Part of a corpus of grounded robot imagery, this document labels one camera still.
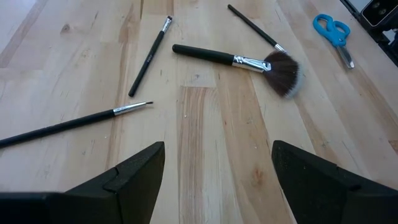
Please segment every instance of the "fan brush bristles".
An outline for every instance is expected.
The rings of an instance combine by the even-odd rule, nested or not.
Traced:
[[[300,64],[283,51],[269,54],[265,61],[271,64],[271,70],[263,72],[269,85],[278,95],[288,99],[293,97],[303,82]]]

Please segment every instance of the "black brush handle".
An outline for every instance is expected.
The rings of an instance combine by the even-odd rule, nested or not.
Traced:
[[[235,15],[237,15],[239,18],[241,18],[247,25],[249,25],[249,27],[254,29],[254,31],[256,31],[262,38],[264,38],[273,47],[275,47],[275,45],[278,44],[273,38],[268,36],[268,34],[266,34],[262,29],[260,29],[260,27],[256,26],[252,21],[250,21],[246,16],[241,14],[232,5],[229,4],[228,9],[231,10],[233,13],[235,13]]]
[[[87,124],[92,124],[92,123],[102,121],[105,119],[110,119],[110,118],[113,118],[114,116],[115,115],[113,113],[113,110],[107,110],[107,111],[95,113],[92,115],[88,115],[88,116],[85,116],[82,118],[67,121],[64,123],[49,126],[46,128],[31,131],[28,133],[20,134],[17,136],[13,136],[10,138],[0,140],[0,148],[4,148],[7,146],[15,145],[15,144],[26,142],[26,141],[30,141],[33,139],[46,137],[51,134],[60,133],[62,131],[66,131],[66,130],[69,130],[72,128],[77,128],[77,127],[84,126]]]
[[[152,45],[152,47],[149,50],[148,56],[145,59],[144,64],[142,65],[141,69],[139,70],[139,73],[137,75],[136,81],[134,81],[134,83],[132,84],[132,87],[131,87],[131,89],[129,91],[129,96],[130,97],[133,97],[134,94],[136,94],[138,86],[139,86],[142,78],[144,77],[144,75],[145,75],[145,73],[146,73],[146,71],[147,71],[147,69],[149,67],[150,62],[154,58],[156,50],[159,47],[159,45],[160,45],[160,43],[161,43],[161,41],[163,39],[163,36],[164,36],[164,32],[160,31],[159,34],[156,37],[156,40],[155,40],[154,44]]]
[[[178,54],[200,58],[211,62],[222,63],[225,65],[232,65],[234,61],[234,55],[231,54],[179,44],[173,45],[173,51]]]

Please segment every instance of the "blue scissors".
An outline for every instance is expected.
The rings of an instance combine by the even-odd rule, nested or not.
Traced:
[[[326,29],[319,24],[318,21],[320,19],[326,21]],[[341,58],[348,68],[355,67],[353,59],[351,58],[351,55],[348,53],[346,48],[346,38],[351,32],[346,24],[340,21],[333,21],[333,18],[331,16],[319,14],[313,20],[313,27],[315,28],[315,30],[318,31],[320,35],[326,37],[326,39],[328,39],[331,44],[337,49],[338,53],[340,54]]]

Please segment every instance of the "wooden table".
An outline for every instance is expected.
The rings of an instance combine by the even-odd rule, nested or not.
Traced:
[[[260,74],[175,55],[173,44],[304,67],[293,100]],[[314,30],[351,27],[347,70]],[[166,15],[170,30],[134,98],[127,93]],[[0,138],[139,101],[153,107],[0,151],[0,190],[68,190],[165,141],[152,223],[292,223],[270,157],[281,139],[398,189],[398,69],[339,1],[5,0],[0,2]]]

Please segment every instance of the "scissors blade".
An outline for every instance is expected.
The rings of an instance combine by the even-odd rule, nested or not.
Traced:
[[[351,55],[348,53],[348,50],[345,46],[337,47],[337,51],[349,69],[352,69],[355,67],[353,59],[351,58]]]

